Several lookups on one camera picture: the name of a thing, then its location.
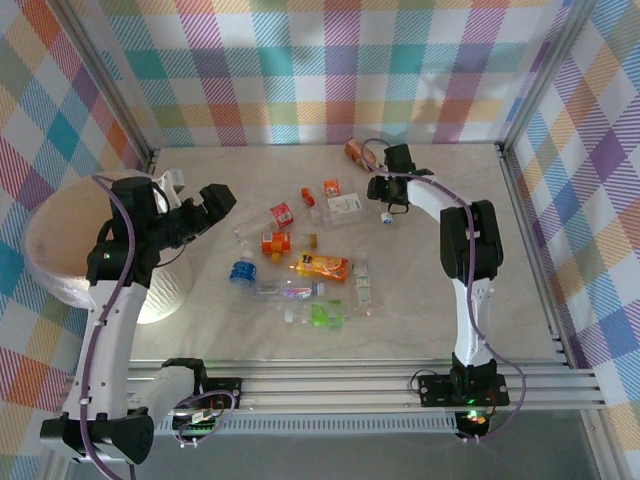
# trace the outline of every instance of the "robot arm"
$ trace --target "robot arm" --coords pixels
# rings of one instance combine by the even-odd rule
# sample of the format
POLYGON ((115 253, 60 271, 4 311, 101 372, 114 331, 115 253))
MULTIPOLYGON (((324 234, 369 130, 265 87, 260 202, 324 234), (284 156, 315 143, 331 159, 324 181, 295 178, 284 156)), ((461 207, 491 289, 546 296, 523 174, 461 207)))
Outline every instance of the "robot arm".
POLYGON ((158 181, 130 177, 114 181, 111 191, 124 205, 133 224, 135 253, 118 297, 104 323, 99 318, 125 268, 129 238, 125 221, 112 203, 113 218, 105 223, 87 258, 89 293, 95 307, 89 311, 80 352, 77 381, 59 418, 46 420, 40 430, 43 443, 70 459, 86 459, 80 435, 81 405, 86 405, 89 435, 102 455, 141 463, 149 454, 154 426, 181 400, 199 393, 206 381, 202 361, 172 359, 157 378, 127 401, 127 371, 136 322, 146 299, 160 251, 193 241, 222 220, 235 204, 226 185, 200 191, 203 202, 180 202, 176 187, 182 179, 168 172, 158 181), (93 352, 90 339, 100 325, 93 352), (82 398, 80 380, 85 359, 91 355, 89 396, 82 398))
MULTIPOLYGON (((444 210, 458 210, 460 208, 460 205, 443 191, 433 185, 419 181, 408 182, 407 198, 411 205, 421 208, 438 222, 440 222, 440 215, 444 210)), ((458 318, 458 337, 454 350, 455 356, 460 363, 465 366, 484 365, 492 359, 492 356, 486 348, 484 348, 480 338, 478 338, 478 335, 471 326, 467 305, 467 285, 459 278, 452 278, 451 281, 453 282, 453 288, 456 293, 456 312, 458 318)), ((492 294, 493 279, 484 278, 473 282, 471 293, 473 311, 476 323, 481 332, 489 331, 492 294)))
MULTIPOLYGON (((432 172, 427 169, 416 170, 407 145, 387 148, 385 164, 388 174, 371 179, 367 197, 387 203, 389 211, 393 205, 404 206, 407 211, 410 205, 415 205, 440 223, 440 260, 456 294, 458 336, 452 355, 452 369, 447 379, 430 378, 429 381, 440 386, 431 388, 432 385, 429 385, 425 391, 435 393, 442 385, 446 384, 447 388, 450 386, 451 392, 433 395, 440 402, 447 398, 446 403, 435 403, 440 406, 476 401, 479 402, 477 405, 481 405, 487 398, 487 391, 491 391, 496 399, 494 404, 508 404, 508 396, 499 395, 506 392, 501 388, 504 386, 504 378, 498 375, 497 363, 473 328, 469 313, 471 305, 479 331, 483 334, 489 332, 493 282, 503 261, 493 205, 487 200, 472 203, 465 201, 473 215, 473 231, 470 231, 464 208, 455 198, 436 186, 441 184, 433 177, 432 172), (415 179, 416 175, 428 175, 429 180, 420 181, 415 179), (469 295, 470 238, 475 239, 476 256, 469 295)), ((433 406, 424 398, 422 404, 433 406)))

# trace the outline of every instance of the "trash item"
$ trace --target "trash item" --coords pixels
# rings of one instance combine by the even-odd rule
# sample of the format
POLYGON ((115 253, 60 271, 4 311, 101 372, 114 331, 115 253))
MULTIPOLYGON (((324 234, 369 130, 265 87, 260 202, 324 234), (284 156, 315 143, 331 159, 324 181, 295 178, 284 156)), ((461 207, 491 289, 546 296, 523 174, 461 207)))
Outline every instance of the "trash item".
POLYGON ((282 297, 293 300, 307 300, 324 295, 324 283, 305 279, 269 280, 253 286, 255 300, 278 300, 282 297))
POLYGON ((250 250, 242 252, 240 260, 233 264, 229 281, 233 285, 249 288, 256 283, 257 268, 253 263, 253 253, 250 250))
POLYGON ((385 225, 391 225, 393 223, 393 215, 389 212, 382 212, 380 214, 380 220, 382 220, 382 223, 385 225))
POLYGON ((354 285, 354 311, 358 316, 371 315, 371 277, 364 253, 358 253, 351 264, 354 285))
POLYGON ((334 282, 344 283, 349 272, 349 260, 304 252, 297 264, 292 265, 300 275, 317 275, 334 282))
POLYGON ((287 308, 286 323, 311 324, 314 327, 340 328, 349 318, 351 309, 342 300, 314 300, 302 308, 287 308))
POLYGON ((314 201, 321 200, 322 196, 324 198, 333 198, 353 192, 353 180, 343 176, 327 177, 322 183, 306 186, 300 191, 302 198, 306 199, 311 196, 314 201))
POLYGON ((282 255, 291 252, 294 246, 304 246, 315 250, 318 248, 318 235, 290 232, 263 233, 260 241, 262 253, 271 255, 273 263, 279 263, 282 255))
POLYGON ((245 245, 252 241, 253 237, 256 237, 262 232, 282 230, 288 227, 293 224, 296 219, 302 217, 306 211, 311 212, 312 219, 314 215, 320 214, 319 211, 315 209, 315 197, 311 195, 307 198, 294 196, 285 202, 263 211, 251 220, 242 222, 233 230, 233 233, 240 245, 245 245))
MULTIPOLYGON (((351 140, 349 140, 344 146, 344 153, 347 154, 347 157, 349 157, 356 165, 359 165, 360 167, 365 169, 367 172, 370 172, 371 168, 362 159, 362 156, 360 154, 361 151, 362 151, 362 142, 359 142, 355 138, 352 138, 351 140)), ((373 152, 369 150, 367 147, 365 147, 364 149, 364 154, 369 163, 371 163, 376 167, 379 166, 378 159, 373 154, 373 152)))
POLYGON ((315 213, 311 217, 314 224, 322 223, 324 226, 336 227, 349 223, 358 223, 362 220, 364 205, 355 192, 322 198, 318 196, 315 188, 305 187, 302 189, 301 194, 305 201, 312 202, 315 205, 313 208, 315 213))

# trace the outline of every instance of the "plaid wall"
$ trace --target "plaid wall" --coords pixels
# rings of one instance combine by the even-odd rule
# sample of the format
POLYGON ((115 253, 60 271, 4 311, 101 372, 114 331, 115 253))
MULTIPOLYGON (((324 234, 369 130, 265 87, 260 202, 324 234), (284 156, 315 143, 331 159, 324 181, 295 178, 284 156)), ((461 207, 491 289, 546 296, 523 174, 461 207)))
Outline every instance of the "plaid wall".
POLYGON ((38 287, 19 239, 61 185, 137 158, 44 0, 0 4, 0 479, 35 477, 40 423, 75 370, 85 315, 38 287))
POLYGON ((562 321, 640 478, 640 1, 600 0, 515 167, 562 321))
POLYGON ((156 146, 493 141, 573 0, 74 0, 156 146))

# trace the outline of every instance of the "clear plastic bottle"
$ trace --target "clear plastic bottle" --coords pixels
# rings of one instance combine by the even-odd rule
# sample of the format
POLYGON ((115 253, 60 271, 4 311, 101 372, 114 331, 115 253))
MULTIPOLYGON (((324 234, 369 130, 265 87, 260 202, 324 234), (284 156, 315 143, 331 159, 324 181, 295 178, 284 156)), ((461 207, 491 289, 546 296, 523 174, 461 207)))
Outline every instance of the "clear plastic bottle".
POLYGON ((262 253, 271 255, 273 263, 279 263, 282 255, 291 253, 293 247, 304 249, 318 248, 318 236, 315 233, 269 232, 260 238, 262 253))
POLYGON ((293 224, 307 210, 311 210, 313 216, 314 207, 315 199, 313 197, 303 198, 298 195, 274 205, 251 220, 242 222, 233 230, 233 233, 240 245, 245 245, 262 232, 282 230, 293 224))
POLYGON ((371 277, 369 263, 364 253, 358 253, 352 262, 354 312, 357 316, 371 315, 371 277))
POLYGON ((297 308, 286 308, 286 323, 310 324, 319 328, 340 328, 349 318, 348 302, 342 300, 313 300, 297 308))
POLYGON ((233 264, 229 281, 238 287, 249 288, 256 283, 256 266, 250 250, 242 252, 240 260, 233 264))
POLYGON ((324 295, 324 283, 297 278, 295 280, 269 280, 253 286, 256 300, 308 300, 324 295))
POLYGON ((301 191, 302 198, 315 205, 316 212, 311 217, 313 223, 322 223, 327 227, 357 223, 362 219, 364 205, 353 191, 351 180, 325 180, 323 190, 324 195, 315 186, 305 187, 301 191))

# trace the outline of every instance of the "white table surface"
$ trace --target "white table surface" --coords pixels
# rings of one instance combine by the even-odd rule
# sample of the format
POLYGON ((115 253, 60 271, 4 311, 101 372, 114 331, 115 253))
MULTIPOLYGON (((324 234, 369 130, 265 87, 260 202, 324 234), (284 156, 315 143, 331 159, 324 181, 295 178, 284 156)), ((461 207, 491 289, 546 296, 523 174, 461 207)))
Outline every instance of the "white table surface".
MULTIPOLYGON (((378 158, 382 149, 374 148, 378 158)), ((493 202, 505 260, 496 278, 492 344, 507 357, 549 358, 553 348, 544 312, 494 147, 491 145, 411 146, 418 167, 428 167, 447 186, 473 200, 493 202)), ((386 206, 366 199, 370 174, 348 161, 340 146, 269 146, 163 149, 156 173, 182 168, 194 196, 209 183, 228 184, 238 203, 222 222, 185 252, 194 275, 190 296, 168 318, 138 325, 132 358, 174 356, 207 360, 450 358, 456 340, 455 296, 440 265, 439 225, 412 208, 382 225, 386 206), (354 179, 364 201, 364 220, 355 225, 316 228, 309 220, 291 231, 317 232, 319 253, 368 255, 374 314, 352 318, 340 329, 286 324, 275 305, 242 300, 228 277, 243 247, 234 227, 258 209, 295 196, 300 187, 331 176, 354 179)), ((294 257, 279 266, 253 247, 258 278, 291 275, 294 257)), ((346 298, 351 285, 330 285, 327 296, 346 298)))

